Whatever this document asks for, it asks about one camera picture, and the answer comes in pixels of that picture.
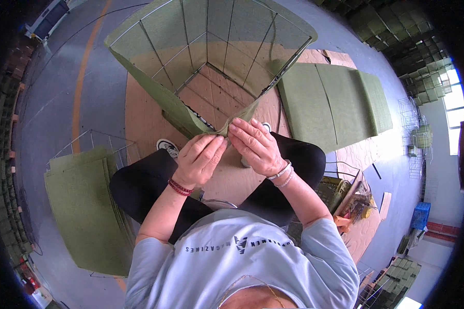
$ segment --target bracelet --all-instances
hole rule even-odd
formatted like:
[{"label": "bracelet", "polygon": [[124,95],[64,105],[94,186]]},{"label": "bracelet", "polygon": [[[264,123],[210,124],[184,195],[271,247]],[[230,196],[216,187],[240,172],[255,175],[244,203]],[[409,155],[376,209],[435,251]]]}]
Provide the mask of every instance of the bracelet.
[{"label": "bracelet", "polygon": [[291,166],[291,174],[289,175],[289,178],[287,178],[287,180],[283,184],[280,184],[280,185],[274,184],[274,186],[277,188],[285,187],[291,181],[292,176],[294,176],[294,168]]},{"label": "bracelet", "polygon": [[285,173],[289,169],[289,167],[292,166],[292,163],[291,163],[290,160],[285,160],[285,161],[287,162],[287,166],[283,170],[279,171],[277,174],[275,174],[273,176],[266,177],[266,179],[272,180],[272,179],[275,179],[277,177],[280,177],[283,173]]},{"label": "bracelet", "polygon": [[177,192],[180,195],[189,196],[194,191],[194,190],[190,190],[190,189],[186,189],[182,187],[181,185],[176,183],[173,179],[169,179],[168,184],[172,189],[175,190],[175,192]]}]

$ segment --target hand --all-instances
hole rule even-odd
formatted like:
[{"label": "hand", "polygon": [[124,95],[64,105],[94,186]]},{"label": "hand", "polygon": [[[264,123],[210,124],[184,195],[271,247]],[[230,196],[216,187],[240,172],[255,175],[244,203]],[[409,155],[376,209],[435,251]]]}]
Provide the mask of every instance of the hand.
[{"label": "hand", "polygon": [[275,138],[254,118],[251,119],[251,125],[235,118],[229,125],[229,139],[260,175],[270,177],[287,166],[287,162],[280,156]]},{"label": "hand", "polygon": [[194,189],[207,182],[227,147],[227,141],[219,135],[197,135],[179,152],[179,167],[172,179],[185,187]]}]

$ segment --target finger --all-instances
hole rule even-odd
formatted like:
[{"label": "finger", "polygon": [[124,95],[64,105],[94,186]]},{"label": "finger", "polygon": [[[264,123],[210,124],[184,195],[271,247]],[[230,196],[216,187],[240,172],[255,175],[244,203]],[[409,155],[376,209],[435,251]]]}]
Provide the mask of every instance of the finger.
[{"label": "finger", "polygon": [[249,163],[251,162],[250,160],[260,159],[260,157],[254,151],[252,151],[251,148],[246,146],[246,144],[244,144],[242,140],[235,136],[232,132],[229,132],[229,140],[234,148],[237,149],[237,151],[243,155]]},{"label": "finger", "polygon": [[273,135],[270,134],[270,131],[268,131],[267,128],[265,126],[263,126],[260,121],[257,121],[256,119],[253,118],[253,119],[251,119],[251,125],[253,127],[257,128],[258,130],[260,130],[261,133],[263,133],[263,135],[265,135],[265,137],[267,139],[269,139],[270,141],[275,141],[276,142]]},{"label": "finger", "polygon": [[179,155],[181,156],[186,156],[189,150],[191,149],[192,145],[194,145],[200,138],[202,138],[203,135],[196,135],[193,137],[190,141],[187,142],[187,144],[180,150]]},{"label": "finger", "polygon": [[213,158],[211,158],[210,162],[208,162],[208,164],[204,167],[202,171],[203,173],[209,173],[210,175],[213,174],[213,171],[220,162],[220,159],[222,158],[225,149],[227,149],[227,141],[223,140],[222,144],[220,145],[220,147],[218,147],[217,151],[215,152]]},{"label": "finger", "polygon": [[263,146],[268,146],[270,145],[270,142],[268,141],[268,139],[266,138],[265,134],[263,134],[262,131],[260,131],[258,128],[256,127],[253,127],[252,125],[250,125],[248,122],[242,120],[241,118],[235,118],[232,123],[238,127],[240,127],[241,129],[244,130],[244,132],[246,132],[247,134],[249,134],[250,136],[254,137],[255,139],[257,139],[261,145]]},{"label": "finger", "polygon": [[214,158],[215,153],[217,152],[218,148],[223,143],[223,136],[218,135],[204,148],[204,150],[199,154],[198,158],[194,163],[193,166],[196,166],[198,169],[204,169],[204,167]]},{"label": "finger", "polygon": [[210,144],[210,142],[215,138],[216,135],[201,135],[201,138],[194,143],[194,145],[191,146],[191,149],[189,152],[187,152],[187,159],[189,160],[190,163],[193,163],[196,158],[199,156],[201,152],[203,152],[203,149]]},{"label": "finger", "polygon": [[[265,136],[263,133],[261,133],[258,129],[255,128],[255,130],[258,131],[260,135],[263,136],[265,139]],[[256,138],[253,136],[249,135],[246,131],[244,131],[242,128],[237,127],[233,124],[229,125],[229,131],[236,137],[238,137],[244,145],[246,145],[248,148],[250,148],[252,151],[254,151],[258,156],[266,156],[268,154],[268,150],[263,146]]]}]

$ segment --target red beaded bracelet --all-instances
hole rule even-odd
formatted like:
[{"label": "red beaded bracelet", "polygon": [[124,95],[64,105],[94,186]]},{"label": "red beaded bracelet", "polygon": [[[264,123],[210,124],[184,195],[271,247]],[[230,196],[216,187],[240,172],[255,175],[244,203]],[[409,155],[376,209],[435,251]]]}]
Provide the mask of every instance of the red beaded bracelet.
[{"label": "red beaded bracelet", "polygon": [[191,195],[194,190],[192,189],[186,189],[177,182],[175,182],[172,178],[169,179],[168,184],[172,189],[174,189],[177,193],[184,195],[184,196],[189,196]]}]

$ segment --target stack of green felt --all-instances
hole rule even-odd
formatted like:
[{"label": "stack of green felt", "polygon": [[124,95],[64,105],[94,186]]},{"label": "stack of green felt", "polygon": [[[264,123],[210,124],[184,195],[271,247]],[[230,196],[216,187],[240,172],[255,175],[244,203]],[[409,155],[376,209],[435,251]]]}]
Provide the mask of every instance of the stack of green felt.
[{"label": "stack of green felt", "polygon": [[345,66],[296,63],[278,89],[292,137],[325,153],[393,127],[378,77]]},{"label": "stack of green felt", "polygon": [[97,147],[50,160],[44,179],[57,227],[76,265],[127,276],[134,234],[110,195],[116,171],[113,154]]}]

